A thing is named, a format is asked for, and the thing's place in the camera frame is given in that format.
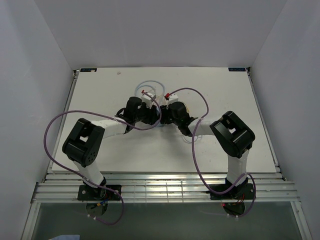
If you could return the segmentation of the round blue power socket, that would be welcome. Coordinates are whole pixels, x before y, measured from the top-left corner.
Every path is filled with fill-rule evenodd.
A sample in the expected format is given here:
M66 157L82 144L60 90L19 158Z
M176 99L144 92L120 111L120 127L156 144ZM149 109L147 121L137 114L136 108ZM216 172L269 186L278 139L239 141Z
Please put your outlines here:
M166 125L165 123L159 122L159 123L155 126L155 128L162 128L162 127L164 127L165 125Z

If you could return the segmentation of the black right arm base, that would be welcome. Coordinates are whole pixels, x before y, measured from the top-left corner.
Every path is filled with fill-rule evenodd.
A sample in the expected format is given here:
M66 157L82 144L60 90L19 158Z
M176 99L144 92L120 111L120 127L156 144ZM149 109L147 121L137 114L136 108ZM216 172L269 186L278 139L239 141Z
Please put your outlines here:
M211 200L232 200L233 202L223 202L224 211L234 217L239 217L245 213L245 200L255 200L255 189L252 183L243 182L234 186L229 192L219 195L207 190Z

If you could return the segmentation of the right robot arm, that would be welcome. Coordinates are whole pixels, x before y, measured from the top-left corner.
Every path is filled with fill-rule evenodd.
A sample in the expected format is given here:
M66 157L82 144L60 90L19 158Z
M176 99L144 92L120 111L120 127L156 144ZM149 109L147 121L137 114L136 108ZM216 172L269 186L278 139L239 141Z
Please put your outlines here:
M176 101L162 105L161 123L174 124L179 131L194 140L197 136L214 136L228 157L226 194L237 199L248 182L247 158L256 139L254 132L233 112L227 111L214 122L191 117L184 103Z

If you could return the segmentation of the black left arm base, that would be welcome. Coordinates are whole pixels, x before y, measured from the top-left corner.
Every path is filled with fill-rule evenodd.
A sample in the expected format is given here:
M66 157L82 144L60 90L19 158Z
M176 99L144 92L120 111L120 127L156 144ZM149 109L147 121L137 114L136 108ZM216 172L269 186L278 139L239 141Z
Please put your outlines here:
M85 183L79 186L78 201L86 202L85 209L90 217L101 217L108 209L110 201L119 201L120 197L113 191L94 188Z

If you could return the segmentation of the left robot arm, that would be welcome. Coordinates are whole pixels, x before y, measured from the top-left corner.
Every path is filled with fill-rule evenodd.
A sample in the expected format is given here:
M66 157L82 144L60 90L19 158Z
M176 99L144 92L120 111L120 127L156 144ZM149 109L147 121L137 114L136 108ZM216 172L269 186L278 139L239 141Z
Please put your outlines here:
M83 182L89 186L88 193L95 200L106 195L106 180L95 162L102 140L137 130L139 122L155 127L161 119L158 106L155 95L145 93L141 97L130 97L126 107L114 117L93 121L80 118L75 123L62 145L62 152L76 165Z

